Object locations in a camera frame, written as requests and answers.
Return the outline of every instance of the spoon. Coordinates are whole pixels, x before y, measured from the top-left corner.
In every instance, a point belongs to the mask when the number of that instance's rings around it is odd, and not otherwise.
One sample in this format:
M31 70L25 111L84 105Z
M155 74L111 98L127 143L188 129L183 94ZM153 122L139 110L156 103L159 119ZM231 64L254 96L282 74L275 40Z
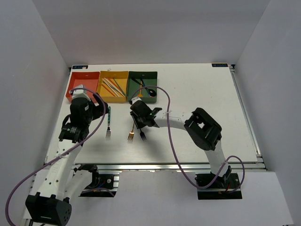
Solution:
M136 79L132 78L132 80L134 82L136 82L137 84L141 85L140 82L138 82ZM154 91L153 89L149 89L149 88L145 88L147 93L149 94L150 97L155 97L157 95L156 91Z

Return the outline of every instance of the fork handle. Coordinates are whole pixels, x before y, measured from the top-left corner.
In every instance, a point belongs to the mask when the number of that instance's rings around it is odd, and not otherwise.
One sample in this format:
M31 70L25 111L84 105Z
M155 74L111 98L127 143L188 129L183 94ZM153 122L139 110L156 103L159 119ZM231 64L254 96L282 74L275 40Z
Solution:
M108 112L108 126L110 126L111 122L111 107L109 106L109 112Z

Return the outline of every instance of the white table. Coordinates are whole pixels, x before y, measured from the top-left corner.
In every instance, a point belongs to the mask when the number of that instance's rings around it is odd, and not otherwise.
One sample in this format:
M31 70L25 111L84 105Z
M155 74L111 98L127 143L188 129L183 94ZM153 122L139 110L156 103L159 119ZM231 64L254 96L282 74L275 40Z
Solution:
M255 162L256 152L249 134L236 89L227 67L213 68L211 64L147 64L147 65L89 65L88 69L72 72L94 71L157 71L158 85L171 97L171 110L192 112L196 107L204 108L222 127L222 148L225 157L237 155L244 162ZM64 98L58 121L49 145L46 161L56 153L61 124L69 114L69 101ZM147 141L140 139L135 131L133 143L127 136L133 120L128 103L111 106L111 140L105 140L106 119L100 129L83 146L76 163L174 163L168 140L167 128L145 128ZM167 97L158 92L158 101L150 108L166 110ZM99 120L93 121L90 131ZM174 146L181 162L208 162L204 151L192 142L184 130L172 130Z

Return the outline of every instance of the fork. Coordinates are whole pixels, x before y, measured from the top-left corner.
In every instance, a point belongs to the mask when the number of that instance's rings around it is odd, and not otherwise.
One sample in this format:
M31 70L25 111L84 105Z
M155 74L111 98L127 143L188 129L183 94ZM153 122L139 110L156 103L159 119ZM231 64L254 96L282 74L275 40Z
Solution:
M140 129L140 136L141 136L141 139L144 141L146 140L146 136L145 134L142 132L142 130Z
M127 137L128 141L132 141L134 138L134 126L135 126L135 122L133 123L133 128L132 128L131 132L128 134L128 137Z
M106 140L110 140L110 138L111 138L110 122L111 122L111 107L109 106L109 112L108 112L108 128L107 128L107 133L106 133L106 135L105 135Z

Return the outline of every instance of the wall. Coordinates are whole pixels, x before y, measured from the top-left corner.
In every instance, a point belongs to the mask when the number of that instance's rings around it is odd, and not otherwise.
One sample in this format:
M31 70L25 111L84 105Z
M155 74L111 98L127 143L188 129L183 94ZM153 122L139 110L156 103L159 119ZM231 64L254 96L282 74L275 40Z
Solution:
M237 62L269 0L33 0L68 66Z
M265 163L301 226L301 1L271 0L237 64Z
M0 7L0 218L9 192L41 166L58 115L68 68L31 0ZM10 205L19 225L31 181Z

